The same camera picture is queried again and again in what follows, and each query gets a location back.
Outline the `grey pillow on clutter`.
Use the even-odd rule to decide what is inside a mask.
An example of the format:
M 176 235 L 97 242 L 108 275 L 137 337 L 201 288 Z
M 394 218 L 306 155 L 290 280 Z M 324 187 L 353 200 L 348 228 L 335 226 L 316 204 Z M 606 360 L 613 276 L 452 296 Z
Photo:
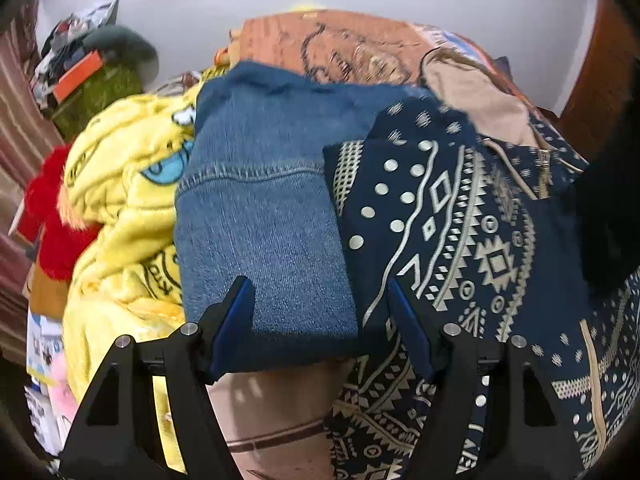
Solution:
M 160 71 L 157 50 L 144 37 L 122 25 L 105 25 L 82 38 L 86 51 L 98 51 L 107 63 L 133 68 L 146 84 Z

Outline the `yellow cartoon fleece blanket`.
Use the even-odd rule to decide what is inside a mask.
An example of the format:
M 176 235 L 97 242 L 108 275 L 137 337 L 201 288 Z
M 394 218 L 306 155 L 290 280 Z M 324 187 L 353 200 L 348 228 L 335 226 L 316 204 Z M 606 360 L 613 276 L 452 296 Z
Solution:
M 233 470 L 205 386 L 214 381 L 212 333 L 183 333 L 181 260 L 174 243 L 175 198 L 195 140 L 196 84 L 178 96 L 139 94 L 94 116 L 76 138 L 62 177 L 58 211 L 96 239 L 77 259 L 63 314 L 67 380 L 87 392 L 114 340 L 181 338 L 190 354 L 168 359 L 153 379 L 160 442 L 168 466 L 191 479 Z

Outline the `red plush garment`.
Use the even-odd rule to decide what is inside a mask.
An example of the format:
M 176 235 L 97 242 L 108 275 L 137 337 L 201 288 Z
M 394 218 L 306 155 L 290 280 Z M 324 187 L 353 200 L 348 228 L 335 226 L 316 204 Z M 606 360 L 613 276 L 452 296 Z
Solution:
M 98 237 L 99 223 L 72 226 L 58 210 L 64 167 L 70 144 L 57 146 L 44 160 L 39 174 L 27 185 L 24 209 L 17 232 L 24 240 L 39 243 L 37 262 L 55 281 L 70 282 L 81 254 Z

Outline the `navy patterned zip hoodie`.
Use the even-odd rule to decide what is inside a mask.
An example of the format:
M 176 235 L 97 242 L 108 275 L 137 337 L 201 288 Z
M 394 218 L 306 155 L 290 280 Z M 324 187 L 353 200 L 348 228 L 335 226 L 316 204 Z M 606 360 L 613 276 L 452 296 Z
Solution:
M 339 479 L 577 479 L 639 402 L 638 142 L 586 162 L 510 93 L 424 89 L 323 151 L 362 352 L 326 418 Z M 390 316 L 398 278 L 431 343 Z

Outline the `orange box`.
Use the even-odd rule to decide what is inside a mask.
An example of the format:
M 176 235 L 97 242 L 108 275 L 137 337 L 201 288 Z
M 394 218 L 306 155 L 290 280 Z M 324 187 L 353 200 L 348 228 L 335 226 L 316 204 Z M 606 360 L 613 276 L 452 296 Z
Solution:
M 87 79 L 103 67 L 103 61 L 98 51 L 85 55 L 78 63 L 70 68 L 53 88 L 56 102 L 62 103 Z

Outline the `orange printed bed quilt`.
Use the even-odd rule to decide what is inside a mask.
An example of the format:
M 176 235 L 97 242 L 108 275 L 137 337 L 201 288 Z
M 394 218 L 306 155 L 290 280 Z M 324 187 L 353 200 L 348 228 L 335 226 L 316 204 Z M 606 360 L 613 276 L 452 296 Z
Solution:
M 299 73 L 320 84 L 414 84 L 428 52 L 454 52 L 495 73 L 490 56 L 474 42 L 432 25 L 380 16 L 303 9 L 250 18 L 218 50 L 218 66 L 241 61 Z

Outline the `wooden room door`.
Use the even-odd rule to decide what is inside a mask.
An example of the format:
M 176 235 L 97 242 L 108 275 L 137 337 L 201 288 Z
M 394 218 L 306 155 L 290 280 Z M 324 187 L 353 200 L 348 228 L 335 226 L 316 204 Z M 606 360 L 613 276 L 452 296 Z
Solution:
M 639 40 L 613 0 L 598 0 L 582 70 L 559 119 L 560 133 L 585 159 L 611 136 L 631 85 Z

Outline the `blue denim jacket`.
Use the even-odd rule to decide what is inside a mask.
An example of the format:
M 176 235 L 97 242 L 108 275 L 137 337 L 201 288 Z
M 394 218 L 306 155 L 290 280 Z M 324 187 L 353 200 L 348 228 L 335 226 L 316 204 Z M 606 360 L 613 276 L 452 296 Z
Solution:
M 411 93 L 318 84 L 254 62 L 204 84 L 176 195 L 189 320 L 244 275 L 256 289 L 253 335 L 270 346 L 342 346 L 357 337 L 323 151 L 365 138 L 383 108 Z

